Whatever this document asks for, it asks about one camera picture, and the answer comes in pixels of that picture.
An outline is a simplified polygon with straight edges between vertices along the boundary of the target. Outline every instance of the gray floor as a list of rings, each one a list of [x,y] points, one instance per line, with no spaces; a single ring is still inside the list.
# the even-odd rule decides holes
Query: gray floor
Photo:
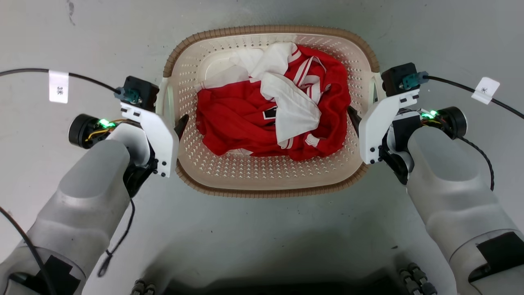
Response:
[[[412,61],[420,70],[472,87],[490,76],[502,83],[496,96],[524,110],[522,11],[519,0],[4,0],[0,70],[46,67],[114,86],[128,75],[158,82],[171,50],[199,31],[254,24],[335,26],[367,40],[382,70]],[[0,78],[0,205],[24,229],[84,153],[67,142],[71,120],[82,112],[119,118],[118,102],[97,86],[73,79],[69,99],[66,105],[50,103],[43,74]],[[467,137],[493,162],[495,193],[524,228],[524,122],[437,83],[424,86],[419,105],[455,105],[465,111]],[[488,179],[482,157],[468,146],[464,149]],[[154,177],[136,204],[129,237],[106,277],[91,278],[85,294],[125,294],[146,270],[163,281],[173,278],[185,286],[205,287],[233,278],[357,281],[408,260],[424,268],[439,294],[456,293],[446,261],[405,189],[383,164],[345,191],[276,200],[211,197],[176,177]],[[0,222],[0,233],[3,260],[20,237],[7,222]]]

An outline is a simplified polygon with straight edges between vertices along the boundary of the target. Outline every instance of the white plastic basket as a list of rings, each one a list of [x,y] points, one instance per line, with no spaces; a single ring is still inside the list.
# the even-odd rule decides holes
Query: white plastic basket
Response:
[[[202,143],[195,126],[197,93],[194,85],[226,69],[240,47],[266,47],[294,42],[331,54],[349,73],[351,106],[359,114],[373,103],[379,67],[375,54],[357,35],[334,28],[306,26],[249,26],[195,34],[169,57],[157,101],[157,113],[176,122],[189,114],[180,141],[177,174],[194,189],[211,195],[288,197],[334,192],[358,181],[366,172],[358,138],[348,119],[344,147],[331,156],[295,162],[287,156],[252,157],[227,153],[216,156]]]

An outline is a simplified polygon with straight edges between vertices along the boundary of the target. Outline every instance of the cable label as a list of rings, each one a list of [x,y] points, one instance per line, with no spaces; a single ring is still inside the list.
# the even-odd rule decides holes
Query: cable label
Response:
[[[67,103],[69,73],[49,70],[49,101]]]
[[[493,99],[493,95],[499,86],[499,82],[493,80],[492,78],[484,77],[475,88],[475,92],[471,97],[480,102],[488,104]]]

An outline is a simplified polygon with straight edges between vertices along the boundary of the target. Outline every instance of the cable connector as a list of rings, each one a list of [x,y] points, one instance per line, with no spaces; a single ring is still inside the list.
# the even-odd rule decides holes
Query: cable connector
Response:
[[[402,83],[399,85],[400,89],[409,90],[418,85],[429,82],[429,79],[424,78],[428,72],[418,72],[411,75],[407,75],[402,79]]]
[[[115,92],[115,98],[118,98],[122,101],[127,101],[131,104],[142,103],[142,99],[140,98],[138,91],[134,89],[125,89],[124,87],[118,87],[116,89],[120,91],[120,93]]]

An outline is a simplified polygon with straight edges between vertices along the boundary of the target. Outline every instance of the yellow wire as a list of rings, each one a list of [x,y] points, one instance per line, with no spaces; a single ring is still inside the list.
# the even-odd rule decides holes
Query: yellow wire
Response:
[[[110,129],[104,129],[104,130],[98,130],[98,131],[95,131],[95,132],[89,134],[88,139],[86,139],[85,141],[89,141],[89,140],[91,139],[91,137],[93,137],[93,135],[95,135],[95,134],[100,134],[100,133],[105,134],[105,133],[107,133],[109,130],[110,130]]]
[[[440,125],[442,124],[441,122],[439,122],[439,121],[435,121],[435,120],[424,120],[424,121],[422,121],[422,124],[430,123],[430,122],[431,122],[431,123],[440,124]]]
[[[110,123],[122,122],[122,121],[126,121],[126,120],[127,120],[127,119],[118,119],[118,120],[111,121]],[[91,140],[91,138],[93,137],[93,135],[100,134],[100,133],[105,134],[105,133],[107,133],[107,132],[109,132],[109,131],[112,131],[112,130],[113,130],[113,128],[110,128],[110,129],[104,129],[104,130],[97,130],[97,131],[95,131],[95,132],[89,134],[88,139],[86,139],[85,141],[89,141],[89,140]]]

